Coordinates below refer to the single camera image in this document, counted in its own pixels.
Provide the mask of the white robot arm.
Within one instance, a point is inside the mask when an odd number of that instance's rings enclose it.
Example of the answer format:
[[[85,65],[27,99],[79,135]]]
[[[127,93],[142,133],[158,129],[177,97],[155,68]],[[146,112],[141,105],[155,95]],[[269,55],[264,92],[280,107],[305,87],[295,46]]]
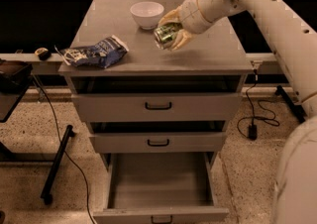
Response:
[[[254,18],[307,115],[281,152],[270,224],[317,224],[317,33],[282,0],[185,0],[159,23],[182,25],[173,51],[242,11]]]

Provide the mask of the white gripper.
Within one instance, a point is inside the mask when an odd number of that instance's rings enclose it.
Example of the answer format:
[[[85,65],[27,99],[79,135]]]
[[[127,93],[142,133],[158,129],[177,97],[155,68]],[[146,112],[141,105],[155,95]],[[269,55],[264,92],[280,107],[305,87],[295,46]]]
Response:
[[[158,21],[159,27],[181,22],[183,29],[177,33],[169,48],[171,51],[179,50],[195,37],[194,34],[202,34],[213,25],[212,3],[213,0],[185,0],[180,9],[169,11]]]

